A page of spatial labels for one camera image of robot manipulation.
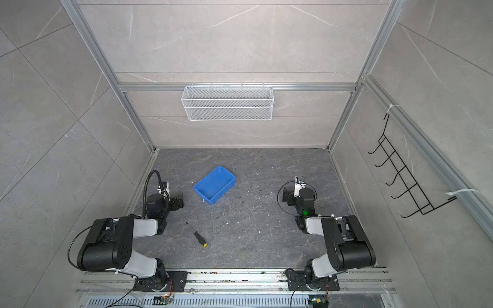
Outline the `blue plastic bin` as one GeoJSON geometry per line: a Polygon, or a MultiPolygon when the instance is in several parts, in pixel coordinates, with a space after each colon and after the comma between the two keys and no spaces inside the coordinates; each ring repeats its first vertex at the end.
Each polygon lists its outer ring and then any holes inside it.
{"type": "Polygon", "coordinates": [[[193,186],[194,191],[209,205],[213,205],[234,184],[236,177],[227,169],[218,166],[193,186]]]}

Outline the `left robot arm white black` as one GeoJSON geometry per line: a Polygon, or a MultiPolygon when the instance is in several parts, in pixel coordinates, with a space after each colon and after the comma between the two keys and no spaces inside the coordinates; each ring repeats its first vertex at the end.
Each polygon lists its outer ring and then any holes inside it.
{"type": "Polygon", "coordinates": [[[133,249],[133,240],[161,235],[171,211],[184,207],[183,194],[170,198],[153,194],[146,199],[145,218],[131,214],[94,221],[77,255],[77,268],[84,272],[115,272],[135,278],[134,291],[182,292],[187,272],[167,272],[159,258],[133,249]]]}

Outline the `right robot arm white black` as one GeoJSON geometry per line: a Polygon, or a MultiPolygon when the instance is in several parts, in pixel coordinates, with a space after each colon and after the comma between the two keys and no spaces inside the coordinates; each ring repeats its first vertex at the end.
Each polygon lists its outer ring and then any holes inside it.
{"type": "Polygon", "coordinates": [[[295,223],[305,234],[321,236],[325,254],[310,259],[303,270],[288,268],[290,291],[338,291],[337,275],[376,264],[374,249],[355,215],[320,216],[315,211],[317,194],[310,188],[282,189],[282,202],[296,209],[295,223]]]}

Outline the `black yellow screwdriver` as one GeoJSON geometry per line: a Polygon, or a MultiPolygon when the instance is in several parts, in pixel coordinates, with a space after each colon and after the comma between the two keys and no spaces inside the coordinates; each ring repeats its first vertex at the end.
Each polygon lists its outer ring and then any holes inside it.
{"type": "Polygon", "coordinates": [[[200,243],[200,245],[203,247],[206,247],[207,241],[205,240],[205,238],[202,237],[188,222],[186,222],[186,225],[192,230],[193,235],[196,237],[196,239],[200,243]]]}

